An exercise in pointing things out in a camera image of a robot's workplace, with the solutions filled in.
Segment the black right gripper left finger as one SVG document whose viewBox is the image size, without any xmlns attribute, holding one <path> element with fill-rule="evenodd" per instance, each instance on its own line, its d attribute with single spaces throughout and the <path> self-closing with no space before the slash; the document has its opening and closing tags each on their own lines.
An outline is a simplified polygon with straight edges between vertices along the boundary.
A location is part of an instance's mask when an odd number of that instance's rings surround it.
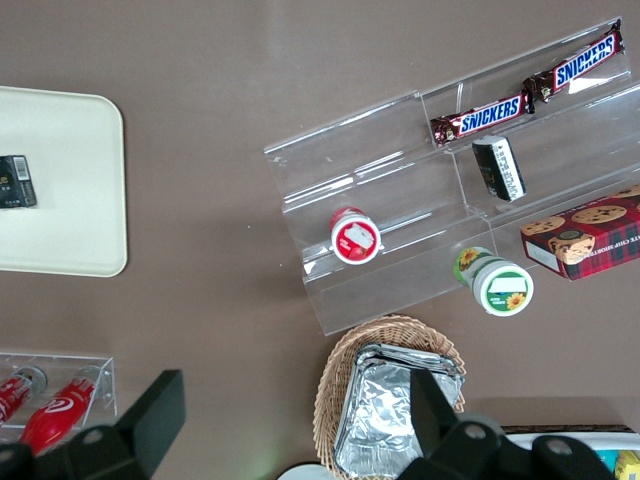
<svg viewBox="0 0 640 480">
<path fill-rule="evenodd" d="M 165 370 L 113 425 L 87 428 L 36 456 L 1 447 L 3 479 L 150 479 L 186 420 L 184 375 Z"/>
</svg>

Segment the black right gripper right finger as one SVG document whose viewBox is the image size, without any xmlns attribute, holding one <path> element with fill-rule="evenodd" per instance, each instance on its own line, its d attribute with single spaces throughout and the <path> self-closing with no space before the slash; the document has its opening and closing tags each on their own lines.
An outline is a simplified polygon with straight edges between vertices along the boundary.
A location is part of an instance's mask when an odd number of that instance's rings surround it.
<svg viewBox="0 0 640 480">
<path fill-rule="evenodd" d="M 492 419 L 460 416 L 428 370 L 410 381 L 411 421 L 422 456 L 401 479 L 612 479 L 585 443 L 542 435 L 528 449 L 513 443 Z"/>
</svg>

